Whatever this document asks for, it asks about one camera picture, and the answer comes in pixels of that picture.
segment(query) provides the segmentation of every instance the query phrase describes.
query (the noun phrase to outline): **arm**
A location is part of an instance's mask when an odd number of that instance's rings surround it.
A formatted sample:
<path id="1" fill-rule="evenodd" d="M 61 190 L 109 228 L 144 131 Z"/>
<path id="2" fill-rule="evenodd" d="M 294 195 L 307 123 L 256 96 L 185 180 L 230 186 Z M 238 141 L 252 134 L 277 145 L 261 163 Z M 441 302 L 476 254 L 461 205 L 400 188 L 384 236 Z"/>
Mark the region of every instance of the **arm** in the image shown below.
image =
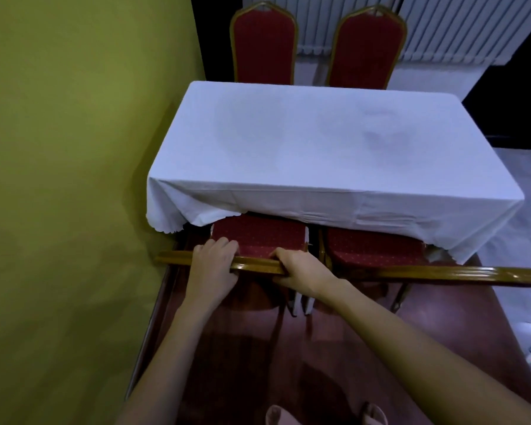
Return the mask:
<path id="1" fill-rule="evenodd" d="M 276 282 L 333 307 L 435 424 L 531 424 L 531 405 L 463 358 L 336 278 L 311 254 L 278 248 Z"/>
<path id="2" fill-rule="evenodd" d="M 193 251 L 185 300 L 161 346 L 124 404 L 117 425 L 175 423 L 189 369 L 203 328 L 236 284 L 230 272 L 238 243 L 209 240 Z"/>

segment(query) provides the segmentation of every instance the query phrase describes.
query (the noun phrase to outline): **chair leg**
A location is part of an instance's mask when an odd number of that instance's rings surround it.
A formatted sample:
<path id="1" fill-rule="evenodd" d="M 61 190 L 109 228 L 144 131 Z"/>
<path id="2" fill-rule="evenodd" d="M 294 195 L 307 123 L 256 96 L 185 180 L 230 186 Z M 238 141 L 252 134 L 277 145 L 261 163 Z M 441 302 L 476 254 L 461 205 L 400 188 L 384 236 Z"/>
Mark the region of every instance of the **chair leg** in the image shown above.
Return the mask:
<path id="1" fill-rule="evenodd" d="M 289 311 L 291 312 L 291 316 L 296 317 L 297 316 L 297 308 L 299 307 L 301 303 L 301 298 L 303 297 L 302 294 L 295 291 L 295 297 L 293 300 L 289 300 L 287 303 L 287 306 L 289 308 Z"/>
<path id="2" fill-rule="evenodd" d="M 397 313 L 397 311 L 401 308 L 401 305 L 403 304 L 403 301 L 407 297 L 407 294 L 409 293 L 411 289 L 410 283 L 402 283 L 401 287 L 399 288 L 399 292 L 397 293 L 397 296 L 395 297 L 395 300 L 393 304 L 391 305 L 391 312 Z"/>
<path id="3" fill-rule="evenodd" d="M 312 307 L 315 305 L 315 299 L 307 297 L 307 301 L 304 304 L 304 315 L 307 316 L 312 313 Z"/>

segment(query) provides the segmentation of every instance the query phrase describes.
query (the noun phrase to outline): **reddish brown floor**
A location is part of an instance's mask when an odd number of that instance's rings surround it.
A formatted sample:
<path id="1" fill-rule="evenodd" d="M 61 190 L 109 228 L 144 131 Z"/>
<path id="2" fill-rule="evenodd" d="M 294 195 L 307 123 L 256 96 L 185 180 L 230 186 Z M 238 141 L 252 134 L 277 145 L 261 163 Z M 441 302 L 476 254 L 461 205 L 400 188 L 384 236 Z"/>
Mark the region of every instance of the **reddish brown floor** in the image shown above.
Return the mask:
<path id="1" fill-rule="evenodd" d="M 154 347 L 186 278 L 180 270 L 153 327 Z M 304 425 L 356 423 L 366 400 L 391 424 L 430 423 L 339 316 L 317 302 L 311 316 L 294 318 L 285 295 L 267 277 L 241 277 L 204 330 L 178 423 L 263 424 L 271 404 Z M 531 403 L 531 372 L 490 287 L 415 285 L 398 314 Z M 146 352 L 145 364 L 153 353 Z"/>

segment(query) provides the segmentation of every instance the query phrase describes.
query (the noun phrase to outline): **red upholstered seat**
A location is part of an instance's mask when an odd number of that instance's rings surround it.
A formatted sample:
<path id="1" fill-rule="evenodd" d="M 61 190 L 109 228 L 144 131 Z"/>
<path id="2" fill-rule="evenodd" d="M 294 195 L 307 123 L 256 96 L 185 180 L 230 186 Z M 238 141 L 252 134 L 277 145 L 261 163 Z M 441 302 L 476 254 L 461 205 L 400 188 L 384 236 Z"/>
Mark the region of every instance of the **red upholstered seat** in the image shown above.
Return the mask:
<path id="1" fill-rule="evenodd" d="M 236 240 L 241 256 L 267 258 L 277 247 L 306 250 L 305 235 L 302 222 L 246 213 L 216 221 L 211 238 Z"/>
<path id="2" fill-rule="evenodd" d="M 297 22 L 286 10 L 261 1 L 239 10 L 230 23 L 236 82 L 292 85 Z"/>
<path id="3" fill-rule="evenodd" d="M 384 6 L 349 14 L 336 29 L 327 85 L 385 89 L 406 35 L 405 21 Z"/>
<path id="4" fill-rule="evenodd" d="M 429 265 L 425 243 L 415 238 L 370 231 L 328 228 L 326 251 L 335 264 L 358 267 Z"/>

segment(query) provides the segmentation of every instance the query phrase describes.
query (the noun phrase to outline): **yellow-green wall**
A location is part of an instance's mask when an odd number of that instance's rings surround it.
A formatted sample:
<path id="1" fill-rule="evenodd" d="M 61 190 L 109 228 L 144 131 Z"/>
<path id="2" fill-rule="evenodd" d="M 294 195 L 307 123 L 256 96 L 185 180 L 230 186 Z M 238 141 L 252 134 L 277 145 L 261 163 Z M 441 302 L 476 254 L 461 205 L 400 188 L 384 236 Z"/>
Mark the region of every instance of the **yellow-green wall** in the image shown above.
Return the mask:
<path id="1" fill-rule="evenodd" d="M 190 0 L 0 0 L 0 423 L 114 419 L 172 242 L 147 171 L 202 78 Z"/>

